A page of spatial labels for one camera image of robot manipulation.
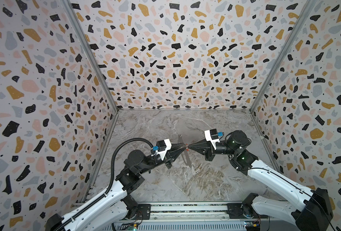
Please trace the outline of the metal keyring plate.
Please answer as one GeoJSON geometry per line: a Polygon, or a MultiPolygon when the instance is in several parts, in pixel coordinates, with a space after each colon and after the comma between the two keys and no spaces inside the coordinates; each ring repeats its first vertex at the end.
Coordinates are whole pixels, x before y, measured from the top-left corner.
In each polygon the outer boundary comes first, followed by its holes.
{"type": "MultiPolygon", "coordinates": [[[[184,144],[185,144],[185,142],[184,142],[184,140],[183,140],[183,137],[182,137],[182,135],[180,135],[180,134],[178,135],[178,142],[179,142],[179,143],[184,143],[184,144]]],[[[183,153],[181,154],[181,156],[182,156],[183,162],[186,164],[186,166],[192,167],[192,162],[191,162],[191,160],[190,160],[188,150],[183,151],[183,153]]]]}

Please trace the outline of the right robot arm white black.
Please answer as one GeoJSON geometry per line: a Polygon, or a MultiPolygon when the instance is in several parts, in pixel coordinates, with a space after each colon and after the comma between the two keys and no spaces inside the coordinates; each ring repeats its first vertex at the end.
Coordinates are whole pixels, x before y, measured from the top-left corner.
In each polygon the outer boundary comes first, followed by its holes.
{"type": "Polygon", "coordinates": [[[202,154],[207,161],[212,161],[216,155],[227,155],[237,171],[266,185],[284,198],[278,201],[250,193],[241,204],[243,216],[274,217],[295,225],[301,231],[326,231],[332,227],[333,210],[327,190],[313,190],[269,167],[247,150],[251,140],[243,131],[233,131],[223,141],[219,139],[216,129],[204,133],[203,140],[188,145],[188,148],[202,154]]]}

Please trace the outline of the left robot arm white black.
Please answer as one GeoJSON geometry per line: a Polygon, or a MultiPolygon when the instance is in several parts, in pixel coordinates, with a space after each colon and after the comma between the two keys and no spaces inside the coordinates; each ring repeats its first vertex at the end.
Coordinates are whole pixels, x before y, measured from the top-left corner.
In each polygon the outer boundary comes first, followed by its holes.
{"type": "Polygon", "coordinates": [[[171,167],[178,156],[187,149],[183,143],[172,144],[169,139],[153,145],[143,138],[132,138],[120,144],[111,159],[110,182],[106,189],[94,196],[77,209],[61,216],[55,214],[46,223],[47,231],[98,231],[113,225],[124,218],[144,217],[138,203],[131,193],[143,182],[142,174],[165,164],[171,167]],[[124,168],[115,174],[115,161],[119,151],[131,142],[144,142],[150,147],[150,155],[140,150],[129,153],[124,161],[124,168]]]}

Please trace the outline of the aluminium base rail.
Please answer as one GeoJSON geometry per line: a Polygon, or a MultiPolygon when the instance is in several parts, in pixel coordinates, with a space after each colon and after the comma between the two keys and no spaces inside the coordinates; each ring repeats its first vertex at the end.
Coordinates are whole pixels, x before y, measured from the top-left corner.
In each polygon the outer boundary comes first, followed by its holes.
{"type": "Polygon", "coordinates": [[[210,221],[250,221],[259,222],[263,226],[276,221],[273,217],[258,219],[230,219],[227,211],[227,203],[231,202],[143,202],[151,204],[149,220],[123,219],[124,207],[119,202],[105,209],[93,218],[84,215],[79,216],[75,221],[84,221],[81,227],[83,231],[109,230],[111,224],[129,225],[132,223],[142,224],[143,222],[210,222],[210,221]]]}

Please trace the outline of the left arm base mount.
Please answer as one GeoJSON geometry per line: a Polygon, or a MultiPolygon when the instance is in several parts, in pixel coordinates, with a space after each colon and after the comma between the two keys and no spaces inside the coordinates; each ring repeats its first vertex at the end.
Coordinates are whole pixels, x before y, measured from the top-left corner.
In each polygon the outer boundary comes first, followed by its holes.
{"type": "Polygon", "coordinates": [[[123,219],[150,219],[151,204],[138,203],[131,195],[128,195],[119,201],[119,205],[124,207],[123,219]]]}

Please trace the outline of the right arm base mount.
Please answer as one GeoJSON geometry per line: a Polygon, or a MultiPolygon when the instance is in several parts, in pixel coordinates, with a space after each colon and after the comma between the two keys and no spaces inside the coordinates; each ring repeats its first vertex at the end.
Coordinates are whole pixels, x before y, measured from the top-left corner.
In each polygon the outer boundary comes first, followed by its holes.
{"type": "Polygon", "coordinates": [[[259,195],[257,193],[250,193],[242,202],[231,202],[227,203],[227,211],[230,219],[258,219],[259,217],[268,218],[267,215],[257,213],[253,208],[253,200],[259,195]]]}

